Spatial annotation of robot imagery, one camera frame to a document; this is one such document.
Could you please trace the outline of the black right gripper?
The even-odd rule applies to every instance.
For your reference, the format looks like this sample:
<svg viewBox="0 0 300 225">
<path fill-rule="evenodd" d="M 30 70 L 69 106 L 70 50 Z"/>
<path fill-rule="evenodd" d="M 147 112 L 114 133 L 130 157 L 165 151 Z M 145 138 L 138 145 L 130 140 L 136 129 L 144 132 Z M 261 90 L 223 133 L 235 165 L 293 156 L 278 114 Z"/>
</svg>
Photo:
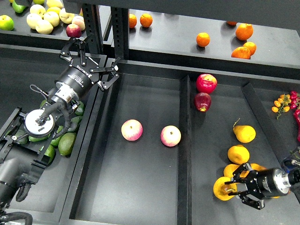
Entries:
<svg viewBox="0 0 300 225">
<path fill-rule="evenodd" d="M 250 163 L 241 164 L 234 172 L 231 183 L 247 184 L 248 190 L 234 191 L 229 189 L 226 194 L 238 196 L 242 203 L 261 210 L 265 207 L 264 199 L 288 194 L 292 183 L 289 174 L 279 168 L 257 171 Z"/>
</svg>

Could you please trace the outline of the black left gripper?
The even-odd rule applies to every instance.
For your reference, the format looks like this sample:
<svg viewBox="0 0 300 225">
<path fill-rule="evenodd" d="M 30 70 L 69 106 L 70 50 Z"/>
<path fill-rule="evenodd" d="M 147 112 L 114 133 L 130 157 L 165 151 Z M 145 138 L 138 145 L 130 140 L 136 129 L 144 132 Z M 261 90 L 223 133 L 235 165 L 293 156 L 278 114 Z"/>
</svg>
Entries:
<svg viewBox="0 0 300 225">
<path fill-rule="evenodd" d="M 79 100 L 89 92 L 94 84 L 97 84 L 101 90 L 109 89 L 112 84 L 119 78 L 118 63 L 120 57 L 110 67 L 98 67 L 91 57 L 86 57 L 85 47 L 94 34 L 89 34 L 84 40 L 71 37 L 60 51 L 60 57 L 69 61 L 69 66 L 61 73 L 59 78 L 55 80 L 57 89 L 61 86 L 68 86 L 71 98 Z M 77 56 L 71 57 L 70 48 L 75 46 Z M 103 75 L 108 75 L 107 81 L 102 81 Z"/>
</svg>

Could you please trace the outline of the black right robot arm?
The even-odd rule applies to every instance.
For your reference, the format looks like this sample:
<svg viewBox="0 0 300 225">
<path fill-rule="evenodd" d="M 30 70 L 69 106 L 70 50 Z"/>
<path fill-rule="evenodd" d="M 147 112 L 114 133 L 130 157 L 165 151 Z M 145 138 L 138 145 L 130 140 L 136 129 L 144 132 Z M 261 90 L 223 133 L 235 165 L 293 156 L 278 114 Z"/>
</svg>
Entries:
<svg viewBox="0 0 300 225">
<path fill-rule="evenodd" d="M 250 163 L 243 163 L 234 172 L 233 177 L 225 185 L 244 184 L 245 190 L 232 191 L 229 196 L 238 196 L 242 203 L 261 210 L 265 207 L 264 200 L 273 197 L 286 196 L 291 187 L 300 182 L 300 149 L 297 147 L 286 157 L 281 168 L 252 168 Z"/>
</svg>

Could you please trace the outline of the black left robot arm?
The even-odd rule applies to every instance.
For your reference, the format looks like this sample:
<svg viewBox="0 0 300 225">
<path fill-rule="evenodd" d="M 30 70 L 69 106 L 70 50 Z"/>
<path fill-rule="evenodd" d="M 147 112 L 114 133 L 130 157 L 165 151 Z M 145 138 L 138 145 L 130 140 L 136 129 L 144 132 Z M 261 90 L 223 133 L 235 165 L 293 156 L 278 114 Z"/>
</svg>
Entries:
<svg viewBox="0 0 300 225">
<path fill-rule="evenodd" d="M 114 62 L 105 67 L 101 59 L 86 54 L 91 36 L 71 37 L 60 57 L 68 67 L 55 80 L 55 86 L 43 91 L 36 85 L 30 88 L 41 94 L 45 102 L 35 110 L 24 112 L 16 108 L 0 130 L 0 222 L 3 225 L 19 221 L 33 223 L 27 212 L 8 212 L 13 200 L 22 202 L 31 187 L 38 183 L 54 155 L 47 153 L 51 142 L 67 134 L 81 99 L 98 86 L 107 90 L 119 78 Z"/>
</svg>

